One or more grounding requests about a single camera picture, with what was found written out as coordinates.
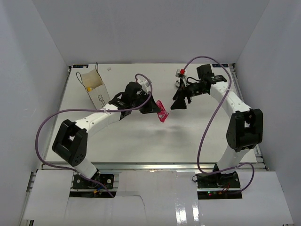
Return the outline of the red candy packet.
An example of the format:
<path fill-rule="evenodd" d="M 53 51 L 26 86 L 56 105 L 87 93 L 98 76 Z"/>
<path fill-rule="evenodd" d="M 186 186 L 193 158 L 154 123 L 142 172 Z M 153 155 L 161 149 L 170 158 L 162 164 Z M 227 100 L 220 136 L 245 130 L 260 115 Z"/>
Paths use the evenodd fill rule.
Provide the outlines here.
<path fill-rule="evenodd" d="M 163 106 L 163 103 L 162 103 L 160 100 L 158 100 L 158 101 L 156 102 L 156 105 L 157 105 L 157 106 L 159 107 L 159 109 L 160 109 L 160 112 L 157 113 L 158 118 L 159 118 L 160 122 L 164 123 L 165 120 L 168 118 L 169 113 L 167 112 L 167 110 L 166 110 L 165 107 Z"/>

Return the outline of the brown torn snack wrapper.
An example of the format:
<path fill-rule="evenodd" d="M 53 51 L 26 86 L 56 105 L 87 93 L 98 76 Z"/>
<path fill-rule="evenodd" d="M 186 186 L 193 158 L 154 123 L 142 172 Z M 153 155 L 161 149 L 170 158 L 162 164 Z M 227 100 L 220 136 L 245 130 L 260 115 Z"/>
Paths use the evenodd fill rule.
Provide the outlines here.
<path fill-rule="evenodd" d="M 177 89 L 179 89 L 180 86 L 181 86 L 181 82 L 180 82 L 179 80 L 177 80 L 177 81 L 175 82 L 175 87 L 176 87 Z"/>

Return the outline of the white coffee paper bag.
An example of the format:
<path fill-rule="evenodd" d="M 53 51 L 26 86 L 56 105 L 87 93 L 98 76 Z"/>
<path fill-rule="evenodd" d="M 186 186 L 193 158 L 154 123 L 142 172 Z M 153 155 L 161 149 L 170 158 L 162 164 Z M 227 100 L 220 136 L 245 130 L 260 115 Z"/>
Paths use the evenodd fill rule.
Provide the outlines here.
<path fill-rule="evenodd" d="M 109 102 L 110 97 L 100 74 L 98 63 L 95 64 L 94 69 L 88 73 L 76 72 L 76 77 L 80 84 L 84 87 L 89 98 L 96 109 L 102 109 Z M 87 88 L 91 87 L 93 90 L 88 92 Z"/>

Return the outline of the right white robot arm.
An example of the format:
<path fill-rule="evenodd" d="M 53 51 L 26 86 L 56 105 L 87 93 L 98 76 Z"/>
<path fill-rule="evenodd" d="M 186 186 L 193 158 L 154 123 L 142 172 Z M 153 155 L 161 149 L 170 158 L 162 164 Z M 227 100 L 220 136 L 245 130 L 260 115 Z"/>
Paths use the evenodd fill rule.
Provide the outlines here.
<path fill-rule="evenodd" d="M 209 94 L 230 118 L 226 132 L 228 146 L 222 158 L 215 164 L 212 181 L 216 187 L 222 188 L 229 183 L 229 174 L 235 172 L 237 166 L 250 149 L 262 142 L 263 113 L 245 104 L 230 87 L 230 80 L 222 75 L 215 75 L 211 65 L 197 68 L 198 79 L 189 82 L 185 69 L 178 69 L 179 87 L 171 105 L 172 110 L 186 109 L 192 97 Z"/>

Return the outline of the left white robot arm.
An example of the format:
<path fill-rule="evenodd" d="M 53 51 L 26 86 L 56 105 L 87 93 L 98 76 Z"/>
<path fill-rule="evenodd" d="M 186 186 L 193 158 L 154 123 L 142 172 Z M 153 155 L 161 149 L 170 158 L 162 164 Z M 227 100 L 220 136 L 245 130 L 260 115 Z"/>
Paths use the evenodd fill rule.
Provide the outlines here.
<path fill-rule="evenodd" d="M 64 120 L 52 145 L 52 150 L 83 175 L 83 182 L 90 188 L 99 184 L 99 171 L 87 158 L 88 138 L 130 115 L 134 108 L 142 114 L 159 113 L 152 94 L 152 85 L 138 79 L 127 84 L 125 91 L 118 93 L 101 110 L 85 118 Z"/>

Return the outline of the blue label right corner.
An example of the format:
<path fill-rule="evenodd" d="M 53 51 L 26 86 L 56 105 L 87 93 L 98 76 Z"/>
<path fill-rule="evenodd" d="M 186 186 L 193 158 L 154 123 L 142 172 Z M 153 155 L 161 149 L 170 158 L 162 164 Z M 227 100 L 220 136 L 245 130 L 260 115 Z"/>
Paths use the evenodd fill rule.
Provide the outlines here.
<path fill-rule="evenodd" d="M 212 67 L 217 68 L 217 67 L 225 67 L 225 68 L 229 68 L 228 64 L 212 64 Z"/>

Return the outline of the blue label corner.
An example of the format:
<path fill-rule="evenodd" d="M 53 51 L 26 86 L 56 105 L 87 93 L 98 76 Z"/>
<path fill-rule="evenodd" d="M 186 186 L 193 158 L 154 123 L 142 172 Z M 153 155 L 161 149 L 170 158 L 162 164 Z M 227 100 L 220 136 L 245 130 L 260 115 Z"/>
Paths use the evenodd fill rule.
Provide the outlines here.
<path fill-rule="evenodd" d="M 212 64 L 212 67 L 217 68 L 217 67 L 225 67 L 225 68 L 229 68 L 228 64 Z"/>
<path fill-rule="evenodd" d="M 73 65 L 73 68 L 88 68 L 88 64 L 77 64 L 77 65 Z"/>

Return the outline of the blue label left corner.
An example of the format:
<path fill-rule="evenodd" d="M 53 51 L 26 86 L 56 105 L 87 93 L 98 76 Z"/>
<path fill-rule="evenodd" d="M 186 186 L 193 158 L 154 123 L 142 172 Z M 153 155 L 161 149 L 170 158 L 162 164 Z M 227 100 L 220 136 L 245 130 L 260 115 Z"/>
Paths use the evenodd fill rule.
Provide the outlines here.
<path fill-rule="evenodd" d="M 73 68 L 88 68 L 88 64 L 77 64 L 77 65 L 73 65 Z"/>

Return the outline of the aluminium table frame rail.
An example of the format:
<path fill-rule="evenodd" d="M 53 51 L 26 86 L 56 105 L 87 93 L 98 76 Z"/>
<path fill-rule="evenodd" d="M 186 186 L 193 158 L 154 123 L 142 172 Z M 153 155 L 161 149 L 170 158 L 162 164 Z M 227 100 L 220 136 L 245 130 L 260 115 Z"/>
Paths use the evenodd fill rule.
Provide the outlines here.
<path fill-rule="evenodd" d="M 196 163 L 93 163 L 100 171 L 105 170 L 175 170 L 175 171 L 198 171 Z M 263 162 L 252 163 L 256 170 L 266 170 Z M 201 164 L 201 169 L 209 172 L 213 170 L 214 163 Z M 239 169 L 251 169 L 244 165 Z"/>

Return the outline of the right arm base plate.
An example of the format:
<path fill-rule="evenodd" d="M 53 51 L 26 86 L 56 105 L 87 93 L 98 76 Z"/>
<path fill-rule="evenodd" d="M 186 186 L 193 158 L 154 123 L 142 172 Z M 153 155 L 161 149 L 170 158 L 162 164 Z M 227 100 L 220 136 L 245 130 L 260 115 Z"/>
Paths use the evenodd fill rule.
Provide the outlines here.
<path fill-rule="evenodd" d="M 238 174 L 196 174 L 192 181 L 197 185 L 198 200 L 242 199 Z"/>

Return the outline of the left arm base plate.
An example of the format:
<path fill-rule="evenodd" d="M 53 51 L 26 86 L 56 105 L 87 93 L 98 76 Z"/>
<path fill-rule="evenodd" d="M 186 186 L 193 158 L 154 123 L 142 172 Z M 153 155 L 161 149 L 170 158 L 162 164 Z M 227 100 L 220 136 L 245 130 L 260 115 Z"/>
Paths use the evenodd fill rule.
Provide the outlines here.
<path fill-rule="evenodd" d="M 113 188 L 113 182 L 114 182 L 114 175 L 113 174 L 100 174 L 96 176 L 96 181 L 103 184 L 107 189 Z M 102 187 L 100 184 L 96 182 L 92 182 L 89 180 L 84 179 L 80 175 L 75 175 L 72 189 L 95 189 L 95 190 L 101 190 Z"/>

